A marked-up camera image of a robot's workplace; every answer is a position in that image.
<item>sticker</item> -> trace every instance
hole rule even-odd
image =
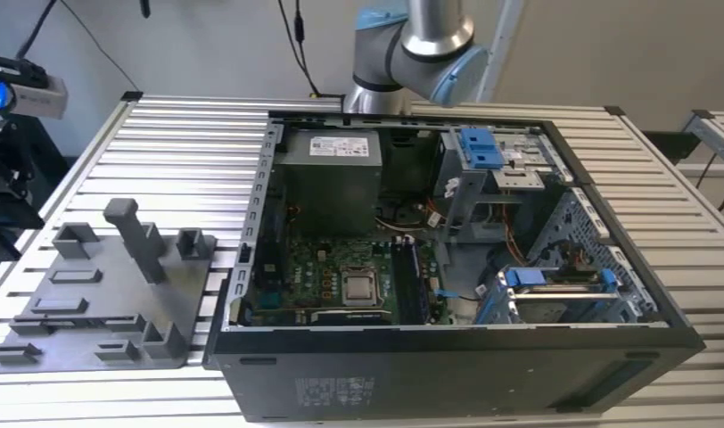
[[[296,392],[302,407],[369,406],[374,377],[300,377]]]
[[[310,142],[310,156],[369,156],[368,139],[345,136],[316,136]]]
[[[505,159],[524,159],[524,155],[520,152],[516,152],[514,150],[506,150],[502,152],[502,156],[505,156]]]
[[[429,217],[428,224],[430,227],[437,227],[438,222],[442,220],[442,215],[438,212],[433,212],[432,216]]]

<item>open computer tower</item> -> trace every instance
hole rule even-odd
[[[597,413],[704,349],[553,122],[273,112],[254,174],[249,421]]]

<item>circuit board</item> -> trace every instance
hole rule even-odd
[[[390,247],[392,242],[382,240],[292,237],[286,287],[280,294],[258,292],[258,324],[305,325],[314,311],[333,309],[382,310],[390,313],[390,323],[398,324],[400,303],[393,283]],[[440,273],[430,243],[417,246],[417,256],[424,284],[433,287],[440,284]],[[370,284],[370,294],[358,295],[364,299],[352,300],[350,291],[345,288],[350,284]],[[438,323],[441,318],[446,319],[446,305],[436,300],[433,290],[426,290],[434,309],[429,321]]]

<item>motherboard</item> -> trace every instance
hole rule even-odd
[[[285,285],[257,291],[255,325],[400,325],[446,320],[430,242],[305,238],[288,244]]]

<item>aluminum extrusion table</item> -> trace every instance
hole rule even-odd
[[[46,228],[22,235],[22,260],[0,265],[0,341],[6,321],[25,308],[55,257],[50,241],[57,227],[65,221],[87,221],[98,234],[114,233],[102,208],[113,197],[134,197],[139,219],[155,221],[163,234],[194,226],[219,240],[189,365],[175,370],[0,374],[0,422],[59,428],[247,425],[223,377],[203,371],[201,360],[219,282],[237,256],[269,110],[336,111],[338,103],[146,95],[117,106],[42,209]],[[602,417],[344,421],[324,426],[724,428],[724,218],[629,119],[604,108],[582,107],[469,104],[445,110],[416,103],[413,110],[418,115],[554,122],[708,349]]]
[[[724,160],[724,111],[693,111],[685,131],[696,134]]]

